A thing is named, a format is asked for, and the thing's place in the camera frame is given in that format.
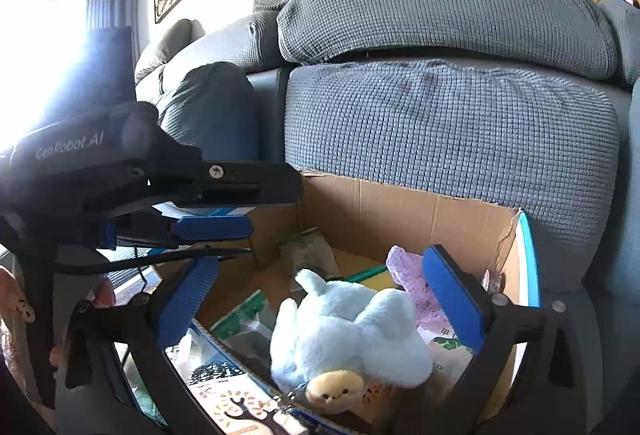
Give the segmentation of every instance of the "gray sofa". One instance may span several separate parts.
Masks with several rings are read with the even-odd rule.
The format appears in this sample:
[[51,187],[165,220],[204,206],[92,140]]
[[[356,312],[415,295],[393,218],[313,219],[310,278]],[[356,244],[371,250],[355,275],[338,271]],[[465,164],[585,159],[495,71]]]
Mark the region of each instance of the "gray sofa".
[[[253,86],[258,115],[257,152],[239,157],[522,207],[543,298],[565,301],[575,320],[593,425],[630,375],[615,360],[617,314],[640,319],[640,125],[630,120],[640,108],[632,101],[640,12],[620,0],[256,0],[255,8],[142,79],[139,97],[166,107],[194,68],[233,63]],[[212,82],[200,84],[203,94]],[[215,111],[244,110],[230,101]],[[638,346],[632,331],[624,335]]]

